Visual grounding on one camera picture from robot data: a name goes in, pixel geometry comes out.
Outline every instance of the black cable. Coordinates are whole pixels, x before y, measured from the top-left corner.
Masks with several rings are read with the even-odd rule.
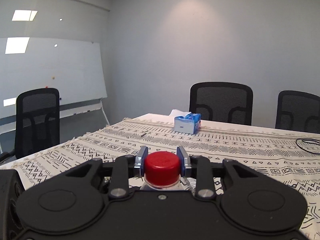
[[[310,139],[308,139],[308,138],[297,138],[297,139],[296,139],[296,145],[297,145],[301,150],[304,150],[304,151],[306,151],[306,152],[308,152],[308,153],[312,153],[312,154],[320,154],[320,152],[316,152],[316,153],[315,153],[315,152],[310,152],[310,151],[304,149],[303,147],[301,147],[301,146],[298,144],[298,141],[301,141],[302,143],[306,143],[306,144],[317,145],[317,146],[320,147],[320,140],[312,139],[312,138],[310,138]]]

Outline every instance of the clear plastic bottle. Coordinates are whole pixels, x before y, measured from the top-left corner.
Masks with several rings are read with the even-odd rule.
[[[184,190],[180,184],[180,160],[171,152],[154,152],[144,160],[145,183],[141,190]]]

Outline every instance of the black mesh chair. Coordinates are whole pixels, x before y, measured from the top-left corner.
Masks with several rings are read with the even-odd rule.
[[[250,87],[227,82],[203,82],[190,90],[192,113],[201,119],[251,125],[253,93]]]
[[[300,132],[320,133],[320,97],[285,90],[278,96],[276,128]]]
[[[0,162],[17,159],[60,143],[59,91],[41,88],[24,92],[16,101],[14,150],[0,155]]]

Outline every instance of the tissue box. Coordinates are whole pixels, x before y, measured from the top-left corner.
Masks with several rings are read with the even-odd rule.
[[[201,114],[187,114],[185,117],[174,118],[174,131],[195,134],[200,128]]]

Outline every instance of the patterned tablecloth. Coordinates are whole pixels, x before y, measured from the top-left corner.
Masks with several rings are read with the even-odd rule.
[[[209,121],[202,121],[196,135],[178,133],[172,127],[173,118],[169,116],[147,114],[125,119],[0,169],[16,169],[24,187],[29,188],[92,158],[111,162],[121,155],[137,154],[143,145],[150,153],[175,153],[177,146],[183,146],[190,155],[203,155],[212,162],[235,159],[298,190],[308,201],[301,231],[310,239],[320,240],[320,155],[305,152],[295,143],[296,138],[320,139],[319,134]],[[185,188],[193,186],[194,182],[189,181]],[[217,193],[223,193],[220,180],[214,181]],[[142,179],[130,179],[131,186],[142,183]]]

